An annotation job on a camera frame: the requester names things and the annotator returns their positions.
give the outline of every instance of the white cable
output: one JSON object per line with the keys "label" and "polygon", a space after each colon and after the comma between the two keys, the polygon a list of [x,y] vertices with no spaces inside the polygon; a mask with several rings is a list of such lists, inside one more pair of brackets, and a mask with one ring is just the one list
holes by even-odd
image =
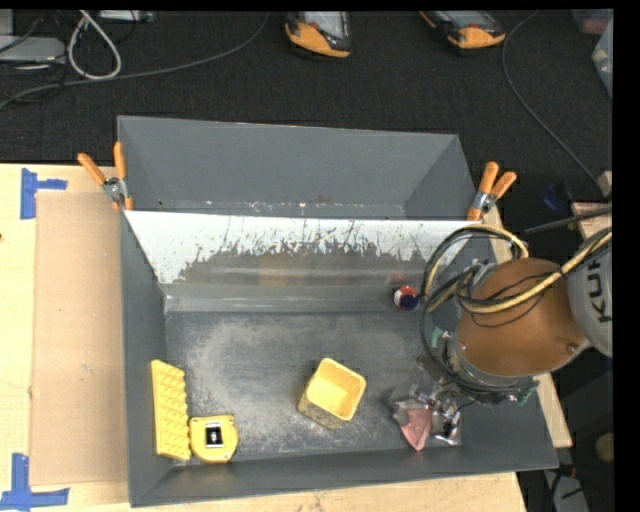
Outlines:
{"label": "white cable", "polygon": [[[71,34],[71,39],[69,41],[69,45],[67,46],[67,53],[69,54],[69,62],[71,63],[71,66],[83,78],[89,78],[91,80],[101,80],[101,79],[113,78],[113,77],[117,76],[120,73],[120,70],[122,69],[122,59],[120,58],[120,53],[118,52],[118,49],[116,48],[116,45],[109,38],[109,36],[105,33],[105,31],[102,30],[102,27],[98,24],[98,22],[96,22],[89,15],[89,13],[87,11],[85,11],[83,9],[79,9],[79,11],[82,13],[82,19],[78,23],[78,26],[74,29],[73,34]],[[87,73],[82,68],[80,68],[80,66],[78,66],[76,64],[76,61],[75,61],[75,59],[73,57],[73,49],[75,48],[76,43],[78,41],[78,36],[80,35],[80,33],[82,31],[86,30],[89,27],[89,25],[93,26],[93,28],[96,29],[96,32],[98,32],[98,34],[100,34],[100,36],[105,40],[105,42],[109,45],[109,48],[111,48],[111,51],[113,52],[113,55],[116,58],[116,67],[115,67],[115,69],[111,73],[109,73],[107,75],[92,75],[90,73]]]}

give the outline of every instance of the gray tray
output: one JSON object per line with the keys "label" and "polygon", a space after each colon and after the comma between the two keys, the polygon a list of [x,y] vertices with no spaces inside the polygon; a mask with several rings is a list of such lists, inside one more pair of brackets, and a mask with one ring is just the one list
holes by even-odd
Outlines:
{"label": "gray tray", "polygon": [[[138,211],[451,221],[464,219],[474,196],[454,135],[128,116],[119,118],[118,128]],[[196,278],[178,283],[185,300],[174,307],[124,215],[121,241],[133,506],[557,466],[537,396],[524,406],[465,408],[460,446],[421,453],[408,446],[388,398],[410,383],[423,351],[420,313],[395,310],[390,296],[387,305],[376,296],[370,308],[360,301],[349,309],[337,300],[314,311],[314,299],[340,293],[316,295],[318,288],[306,283],[294,293],[306,298],[302,309],[280,305],[261,313],[221,308],[219,300],[190,308],[185,304],[202,303],[186,300],[190,290],[211,298],[219,284],[203,278],[198,287]],[[467,245],[454,267],[488,251],[486,243]],[[361,262],[374,277],[397,271]],[[411,262],[411,279],[423,265]],[[340,283],[330,283],[334,292]],[[251,287],[242,290],[250,295]],[[354,419],[335,431],[296,410],[323,357],[367,379]],[[190,416],[235,415],[240,444],[230,463],[182,463],[154,454],[153,359],[185,370]]]}

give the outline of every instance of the yellow cable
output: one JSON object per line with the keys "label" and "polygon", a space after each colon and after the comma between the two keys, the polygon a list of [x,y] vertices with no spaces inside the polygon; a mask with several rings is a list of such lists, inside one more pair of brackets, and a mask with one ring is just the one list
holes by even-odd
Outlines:
{"label": "yellow cable", "polygon": [[[465,226],[464,228],[460,228],[459,230],[454,231],[448,237],[448,240],[451,240],[452,238],[456,237],[457,235],[462,235],[467,231],[481,231],[481,232],[493,233],[493,234],[497,235],[498,237],[502,238],[503,240],[505,240],[505,241],[515,245],[516,247],[518,247],[518,249],[520,251],[519,258],[528,258],[529,257],[529,251],[528,251],[527,247],[525,246],[525,244],[522,242],[522,240],[520,240],[513,233],[510,233],[509,231],[507,231],[505,229],[502,229],[502,228],[499,228],[497,226],[492,226],[490,224],[482,224],[482,223],[470,224],[468,226]],[[442,254],[440,254],[438,259],[433,263],[433,265],[431,266],[431,269],[429,270],[429,273],[427,274],[427,278],[425,280],[425,286],[424,286],[423,299],[427,299],[428,298],[428,291],[431,289],[431,286],[433,284],[436,272],[438,271],[438,268],[440,267],[441,260],[444,257],[445,253],[447,252],[447,249],[442,251]],[[447,290],[446,294],[444,294],[435,304],[433,304],[433,305],[431,305],[429,307],[429,311],[433,311],[440,304],[442,304],[449,297],[451,297],[453,295],[453,292],[455,291],[455,288],[456,288],[456,284],[454,283],[453,285],[451,285],[449,287],[449,289]]]}
{"label": "yellow cable", "polygon": [[567,263],[560,267],[560,270],[554,272],[549,277],[540,281],[537,285],[532,288],[512,297],[510,299],[506,299],[499,304],[489,304],[489,305],[479,305],[472,302],[468,302],[467,299],[471,299],[470,296],[458,295],[457,298],[460,303],[463,305],[465,309],[472,313],[498,313],[500,311],[504,311],[505,309],[509,309],[523,302],[529,300],[535,295],[541,293],[553,283],[555,283],[562,276],[566,275],[568,272],[577,267],[580,263],[582,263],[587,256],[592,254],[593,252],[600,249],[603,245],[609,243],[612,239],[612,231],[608,231],[605,235],[596,238],[591,243],[586,245],[584,248],[579,250],[573,258],[571,258]]}

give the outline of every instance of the pink object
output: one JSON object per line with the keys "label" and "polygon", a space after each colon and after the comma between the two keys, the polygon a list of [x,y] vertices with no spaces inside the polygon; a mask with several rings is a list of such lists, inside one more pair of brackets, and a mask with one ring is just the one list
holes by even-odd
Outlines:
{"label": "pink object", "polygon": [[409,409],[407,415],[409,423],[400,427],[400,430],[409,444],[420,451],[424,448],[427,437],[429,437],[433,411],[431,409]]}

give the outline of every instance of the cardboard sheet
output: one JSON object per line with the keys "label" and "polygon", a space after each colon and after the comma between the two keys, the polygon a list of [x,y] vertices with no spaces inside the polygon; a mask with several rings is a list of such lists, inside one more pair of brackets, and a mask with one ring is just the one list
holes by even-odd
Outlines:
{"label": "cardboard sheet", "polygon": [[126,481],[118,214],[38,193],[32,485]]}
{"label": "cardboard sheet", "polygon": [[[87,432],[89,429],[87,425],[96,416],[84,411],[89,411],[91,408],[98,408],[102,411],[109,410],[109,403],[112,404],[111,409],[114,407],[117,409],[120,404],[124,406],[124,396],[119,396],[119,404],[117,401],[113,401],[114,395],[111,393],[87,392],[86,387],[83,393],[78,393],[78,390],[82,389],[81,386],[68,386],[66,383],[58,391],[54,387],[56,384],[51,379],[55,372],[75,375],[79,383],[85,382],[81,380],[84,376],[77,375],[77,367],[76,370],[73,369],[77,361],[68,355],[66,358],[57,356],[53,360],[59,363],[57,367],[54,367],[53,364],[46,364],[46,361],[51,359],[51,354],[55,354],[56,344],[54,341],[61,349],[64,348],[68,354],[72,354],[81,350],[86,351],[88,341],[97,345],[99,338],[103,343],[110,343],[115,354],[105,350],[101,356],[104,359],[99,363],[94,362],[94,367],[104,368],[106,361],[111,358],[109,368],[115,370],[115,374],[122,368],[120,362],[116,363],[113,360],[121,357],[120,345],[115,342],[113,337],[107,336],[107,330],[119,331],[120,329],[120,313],[114,302],[120,300],[119,285],[114,285],[119,276],[113,275],[113,280],[108,280],[109,286],[96,287],[91,294],[84,290],[77,296],[70,293],[71,289],[78,291],[80,283],[77,280],[72,282],[73,279],[52,277],[52,269],[55,270],[61,260],[61,265],[66,269],[66,275],[71,278],[78,274],[84,275],[83,267],[95,269],[95,256],[101,254],[96,251],[96,247],[103,250],[103,255],[104,252],[116,255],[119,250],[119,238],[115,231],[113,236],[109,233],[112,233],[112,222],[113,226],[117,226],[117,215],[114,215],[108,200],[99,187],[81,168],[75,166],[30,166],[32,171],[38,172],[41,179],[49,177],[66,179],[69,180],[69,187],[64,193],[38,192],[38,219],[35,221],[16,220],[19,212],[16,198],[19,197],[20,167],[14,164],[0,164],[0,171],[2,171],[0,172],[0,182],[4,185],[1,190],[5,191],[7,196],[6,198],[3,196],[3,199],[6,200],[0,201],[0,216],[5,220],[2,227],[2,239],[0,239],[0,253],[6,256],[3,261],[7,263],[0,268],[0,282],[8,283],[8,286],[3,290],[7,292],[5,294],[7,307],[3,309],[6,321],[2,322],[0,328],[0,331],[6,334],[6,336],[0,336],[0,345],[3,346],[4,354],[2,363],[6,363],[3,366],[4,372],[0,373],[3,373],[2,376],[7,384],[7,386],[0,387],[4,397],[3,411],[6,411],[6,414],[0,415],[0,431],[5,434],[0,440],[0,451],[5,455],[14,451],[24,451],[30,454],[30,484],[34,490],[46,491],[60,488],[60,485],[48,486],[45,485],[45,482],[55,481],[71,484],[72,492],[66,509],[88,511],[95,510],[96,506],[102,505],[106,506],[104,510],[128,511],[130,507],[126,503],[128,484],[125,474],[126,447],[122,434],[124,429],[123,414],[116,415],[114,411],[109,411],[111,419],[115,419],[116,416],[120,418],[120,424],[118,425],[116,422],[115,425],[122,430],[118,430],[118,428],[109,430],[108,425],[102,423],[98,425],[97,430],[94,430],[95,436],[84,436],[84,438],[69,436],[69,438],[65,438],[66,434],[63,428],[71,424],[69,422],[74,422],[77,432]],[[113,175],[114,171],[113,169],[105,169],[105,173]],[[97,217],[102,216],[102,221],[98,222],[94,214]],[[39,224],[38,248],[40,250],[37,258],[39,266],[36,275],[33,276],[33,260],[31,258],[34,255],[35,229],[33,229],[32,223],[36,221]],[[78,226],[79,222],[102,225],[104,228],[101,234],[96,234],[94,229]],[[90,237],[83,238],[81,235],[83,232],[89,233]],[[52,243],[51,239],[56,237],[59,242],[56,244],[57,249],[49,250],[48,256],[45,258],[43,249],[48,247]],[[84,255],[79,254],[77,250],[69,250],[74,243],[76,249],[77,247],[83,248]],[[98,263],[102,265],[100,273],[103,276],[119,271],[119,261],[115,256],[114,258],[105,258]],[[31,384],[31,377],[28,373],[31,368],[32,318],[34,317],[31,307],[33,301],[32,276],[37,278],[38,310],[35,315],[35,326],[38,349],[34,350],[35,361],[33,361],[36,365],[32,376],[34,391],[31,392],[34,400],[29,404],[27,400],[22,400],[20,397],[28,398],[26,391]],[[85,302],[98,300],[102,305],[109,305],[101,309],[104,314],[100,316],[100,320],[108,321],[111,319],[113,323],[108,324],[109,327],[106,329],[105,322],[95,322],[95,317],[91,314],[92,321],[89,326],[86,323],[88,320],[85,313],[84,325],[76,331],[76,326],[65,327],[64,322],[61,322],[60,319],[51,320],[54,310],[52,307],[46,307],[47,301],[45,301],[43,292],[47,288],[45,286],[47,282],[50,283],[48,286],[49,294],[55,286],[59,287],[58,292],[64,292],[64,304],[68,310],[65,313],[67,322],[74,315],[77,318],[82,316],[82,313],[78,314],[77,311],[79,311],[78,308],[85,307]],[[26,320],[23,318],[25,316],[23,312],[26,312],[25,314],[28,316]],[[554,444],[557,447],[571,446],[570,435],[553,388],[553,381],[549,375],[545,375],[545,377],[547,378],[541,382],[538,388],[538,394],[541,395],[543,407],[545,403],[547,404],[545,414],[547,421],[551,420],[549,426]],[[110,379],[107,379],[107,386],[113,386],[113,382],[121,382],[119,379],[120,377],[112,375]],[[550,394],[542,393],[543,388],[546,388]],[[55,401],[49,403],[47,400],[52,400],[52,397]],[[30,430],[27,428],[30,416],[33,416],[34,425],[31,446],[28,447],[26,437]],[[558,444],[558,433],[562,433],[561,441],[566,438],[568,444]],[[99,439],[99,436],[102,436],[103,439],[110,439],[111,442],[96,450],[95,441]],[[3,490],[10,486],[9,470],[10,468],[6,464],[0,466],[0,477],[2,477],[0,480],[5,482]],[[439,496],[439,499],[434,501],[433,496]],[[389,505],[390,503],[394,504],[398,512],[400,510],[407,512],[414,510],[416,504],[424,503],[429,503],[437,511],[455,510],[469,503],[474,503],[478,511],[519,510],[524,512],[525,510],[514,473],[230,499],[191,504],[190,508],[194,511],[259,509],[265,512],[271,510],[311,510],[322,507],[327,510],[374,510],[380,507],[385,508],[384,504]],[[182,510],[184,506],[176,505],[164,508]]]}

